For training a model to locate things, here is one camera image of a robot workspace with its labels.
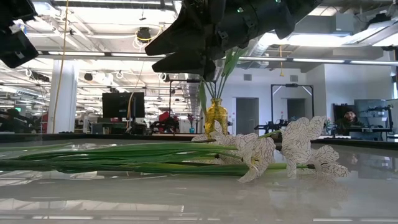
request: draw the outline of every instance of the person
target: person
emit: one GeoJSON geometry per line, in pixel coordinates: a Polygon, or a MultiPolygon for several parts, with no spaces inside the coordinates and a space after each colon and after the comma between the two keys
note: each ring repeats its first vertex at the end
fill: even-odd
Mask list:
{"type": "Polygon", "coordinates": [[[358,118],[356,117],[356,114],[353,110],[347,110],[347,112],[344,114],[344,118],[339,119],[336,121],[337,125],[337,133],[338,134],[343,134],[345,136],[349,136],[349,128],[352,126],[364,126],[363,123],[358,121],[358,118]]]}

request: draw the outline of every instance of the computer monitor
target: computer monitor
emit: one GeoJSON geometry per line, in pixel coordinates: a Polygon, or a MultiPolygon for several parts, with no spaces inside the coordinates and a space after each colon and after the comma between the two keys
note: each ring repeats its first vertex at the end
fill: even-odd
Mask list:
{"type": "MultiPolygon", "coordinates": [[[[102,107],[104,118],[127,118],[131,93],[103,93],[102,107]]],[[[133,93],[130,117],[145,118],[144,93],[133,93]]]]}
{"type": "Polygon", "coordinates": [[[382,110],[387,106],[386,100],[354,100],[355,113],[362,118],[386,118],[388,112],[382,110]]]}
{"type": "Polygon", "coordinates": [[[384,110],[386,100],[354,100],[358,121],[366,127],[389,128],[389,112],[384,110]]]}

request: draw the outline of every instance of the white flower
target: white flower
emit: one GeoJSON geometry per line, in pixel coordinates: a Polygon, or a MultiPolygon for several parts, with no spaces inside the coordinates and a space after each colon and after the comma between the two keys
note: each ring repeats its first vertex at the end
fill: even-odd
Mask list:
{"type": "MultiPolygon", "coordinates": [[[[215,142],[209,142],[208,144],[216,144],[219,146],[235,146],[235,137],[231,136],[231,135],[224,135],[222,132],[222,127],[219,124],[218,121],[215,121],[215,129],[216,131],[213,131],[212,133],[210,133],[210,136],[212,139],[216,140],[215,142]]],[[[195,141],[206,141],[208,140],[207,135],[206,134],[201,134],[197,137],[194,137],[192,139],[192,142],[195,141]]],[[[234,150],[230,150],[230,151],[226,151],[229,154],[232,155],[236,155],[237,151],[234,150]]],[[[226,165],[226,164],[240,164],[242,163],[242,161],[240,159],[237,158],[233,158],[230,156],[224,156],[224,155],[218,155],[219,159],[213,159],[211,161],[208,161],[209,163],[212,164],[219,164],[219,165],[226,165]]]]}
{"type": "Polygon", "coordinates": [[[239,179],[246,183],[260,177],[268,168],[268,165],[275,162],[274,149],[276,145],[271,138],[258,138],[257,134],[237,135],[236,147],[238,155],[248,165],[249,171],[239,179]]]}
{"type": "Polygon", "coordinates": [[[348,175],[348,169],[338,165],[338,153],[331,146],[314,150],[311,140],[316,140],[322,133],[326,116],[316,116],[311,121],[300,118],[289,123],[282,132],[282,153],[287,159],[287,176],[296,178],[297,164],[313,164],[316,171],[337,177],[348,175]]]}

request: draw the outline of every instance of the doorway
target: doorway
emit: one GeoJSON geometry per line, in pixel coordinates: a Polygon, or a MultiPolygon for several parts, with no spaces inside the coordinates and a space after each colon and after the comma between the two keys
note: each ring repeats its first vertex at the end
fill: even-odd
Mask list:
{"type": "Polygon", "coordinates": [[[297,120],[305,117],[305,99],[287,99],[287,119],[297,120]]]}
{"type": "Polygon", "coordinates": [[[259,99],[236,99],[236,134],[258,134],[254,128],[259,125],[259,99]]]}

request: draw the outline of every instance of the flower bouquet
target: flower bouquet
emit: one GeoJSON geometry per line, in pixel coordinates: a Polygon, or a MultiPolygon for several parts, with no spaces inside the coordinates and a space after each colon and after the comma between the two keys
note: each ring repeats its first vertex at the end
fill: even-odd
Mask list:
{"type": "Polygon", "coordinates": [[[17,151],[23,155],[0,159],[0,170],[232,175],[240,177],[240,182],[249,182],[265,171],[287,170],[287,175],[295,178],[297,168],[313,167],[316,174],[345,177],[348,170],[337,164],[338,153],[333,148],[311,148],[310,141],[319,137],[324,122],[325,117],[311,121],[300,118],[287,126],[282,132],[281,151],[286,164],[275,164],[275,144],[270,134],[224,135],[216,123],[216,131],[210,134],[212,140],[202,134],[190,143],[130,144],[90,150],[66,149],[69,144],[3,147],[0,152],[17,151]]]}

